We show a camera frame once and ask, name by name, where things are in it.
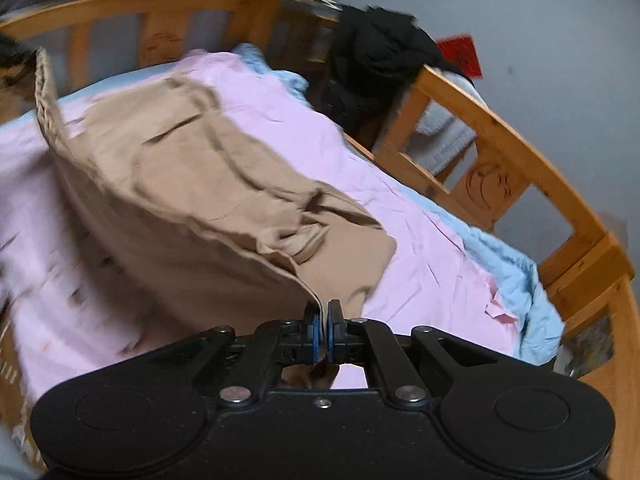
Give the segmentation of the tan hooded jacket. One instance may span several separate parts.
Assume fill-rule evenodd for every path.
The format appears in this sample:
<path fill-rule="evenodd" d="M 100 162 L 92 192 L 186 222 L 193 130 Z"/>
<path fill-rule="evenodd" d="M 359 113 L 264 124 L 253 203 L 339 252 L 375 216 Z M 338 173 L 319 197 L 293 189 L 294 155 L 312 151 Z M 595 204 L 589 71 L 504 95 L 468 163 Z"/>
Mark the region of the tan hooded jacket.
<path fill-rule="evenodd" d="M 243 132 L 192 78 L 99 98 L 71 133 L 38 50 L 34 98 L 82 223 L 192 330 L 250 332 L 333 299 L 356 318 L 396 252 L 356 200 Z"/>

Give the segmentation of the light blue blanket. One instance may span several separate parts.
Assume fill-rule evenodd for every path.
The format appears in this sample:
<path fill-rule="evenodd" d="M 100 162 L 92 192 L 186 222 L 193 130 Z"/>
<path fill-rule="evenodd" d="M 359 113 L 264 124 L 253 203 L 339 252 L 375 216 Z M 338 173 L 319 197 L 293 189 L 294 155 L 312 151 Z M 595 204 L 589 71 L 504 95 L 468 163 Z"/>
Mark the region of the light blue blanket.
<path fill-rule="evenodd" d="M 314 123 L 314 143 L 335 162 L 300 146 L 288 159 L 363 203 L 397 243 L 364 304 L 367 316 L 401 334 L 435 326 L 534 365 L 555 357 L 564 325 L 536 263 L 337 146 L 333 127 L 310 109 L 302 76 L 273 70 L 251 44 L 230 53 L 193 51 L 179 68 L 202 81 L 235 70 Z M 1 284 L 16 303 L 26 363 L 56 378 L 110 362 L 119 347 L 140 339 L 136 314 L 151 309 L 122 272 L 99 265 L 99 247 L 77 246 L 72 226 L 34 114 L 8 122 L 1 129 Z"/>

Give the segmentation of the pink bed sheet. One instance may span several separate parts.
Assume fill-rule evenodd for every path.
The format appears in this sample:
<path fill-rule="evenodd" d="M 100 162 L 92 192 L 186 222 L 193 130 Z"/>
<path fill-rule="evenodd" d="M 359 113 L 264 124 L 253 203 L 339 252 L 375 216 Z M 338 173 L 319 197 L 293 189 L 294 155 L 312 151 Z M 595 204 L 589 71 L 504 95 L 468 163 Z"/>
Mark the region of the pink bed sheet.
<path fill-rule="evenodd" d="M 180 62 L 108 78 L 60 102 L 78 133 L 88 108 L 138 84 L 183 75 L 212 87 L 224 112 L 306 177 L 367 209 L 397 249 L 363 313 L 400 334 L 431 325 L 516 356 L 521 318 L 498 274 L 474 256 L 462 224 L 352 154 L 334 122 L 294 98 L 277 76 L 239 55 L 193 51 Z M 1 295 L 9 300 L 22 393 L 29 401 L 66 379 L 178 338 L 79 224 L 58 186 L 35 117 L 1 129 Z"/>

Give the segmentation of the grey white towel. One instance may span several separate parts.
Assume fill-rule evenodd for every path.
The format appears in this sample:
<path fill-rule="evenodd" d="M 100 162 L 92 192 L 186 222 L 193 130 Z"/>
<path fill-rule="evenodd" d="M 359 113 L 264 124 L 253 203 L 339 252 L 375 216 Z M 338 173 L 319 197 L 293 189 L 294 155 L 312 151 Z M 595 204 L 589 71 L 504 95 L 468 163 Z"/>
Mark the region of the grey white towel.
<path fill-rule="evenodd" d="M 476 132 L 439 102 L 431 101 L 416 124 L 406 153 L 432 174 L 439 174 L 468 148 Z"/>

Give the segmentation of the wooden bed frame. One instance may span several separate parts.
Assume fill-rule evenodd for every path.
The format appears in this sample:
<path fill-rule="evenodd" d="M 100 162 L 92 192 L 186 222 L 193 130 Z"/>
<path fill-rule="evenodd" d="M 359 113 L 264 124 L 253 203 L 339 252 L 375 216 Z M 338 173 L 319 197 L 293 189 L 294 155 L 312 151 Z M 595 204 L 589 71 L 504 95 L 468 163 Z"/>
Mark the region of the wooden bed frame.
<path fill-rule="evenodd" d="M 286 70 L 320 70 L 314 55 L 319 32 L 334 18 L 294 0 L 76 0 L 24 12 L 5 20 L 2 32 L 18 40 L 63 29 L 67 32 L 70 88 L 89 81 L 91 31 L 97 21 L 134 15 L 140 21 L 138 63 L 142 67 L 178 60 L 195 12 L 227 15 L 221 45 L 243 41 L 267 49 L 279 25 L 285 44 L 272 59 Z M 478 135 L 477 158 L 452 188 L 445 179 L 421 169 L 404 147 L 420 114 L 430 103 L 445 105 Z M 567 180 L 506 122 L 479 102 L 424 68 L 408 100 L 390 126 L 390 137 L 374 162 L 388 174 L 439 203 L 465 222 L 490 230 L 528 188 L 538 188 L 572 226 L 573 232 L 541 263 L 541 281 L 574 336 L 598 318 L 609 318 L 614 340 L 612 360 L 586 376 L 586 382 L 612 404 L 616 430 L 608 472 L 614 479 L 639 474 L 639 312 L 631 287 L 634 270 L 615 235 L 586 205 Z"/>

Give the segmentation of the black jacket on rail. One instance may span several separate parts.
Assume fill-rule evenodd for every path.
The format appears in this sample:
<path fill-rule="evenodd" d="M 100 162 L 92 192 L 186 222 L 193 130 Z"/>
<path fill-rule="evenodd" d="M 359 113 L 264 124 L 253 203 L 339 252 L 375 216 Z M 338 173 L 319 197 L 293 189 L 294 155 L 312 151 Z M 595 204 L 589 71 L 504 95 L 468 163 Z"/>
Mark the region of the black jacket on rail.
<path fill-rule="evenodd" d="M 386 117 L 425 65 L 462 75 L 411 14 L 343 6 L 328 55 L 321 111 L 356 136 Z"/>

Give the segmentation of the red paper wall decoration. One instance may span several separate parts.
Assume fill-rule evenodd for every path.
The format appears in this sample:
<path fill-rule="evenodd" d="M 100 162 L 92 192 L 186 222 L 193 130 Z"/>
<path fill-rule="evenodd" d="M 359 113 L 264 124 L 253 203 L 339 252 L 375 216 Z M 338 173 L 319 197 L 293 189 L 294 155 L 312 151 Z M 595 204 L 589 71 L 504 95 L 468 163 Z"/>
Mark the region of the red paper wall decoration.
<path fill-rule="evenodd" d="M 446 60 L 458 66 L 461 73 L 471 79 L 482 79 L 483 72 L 471 35 L 460 35 L 436 40 Z"/>

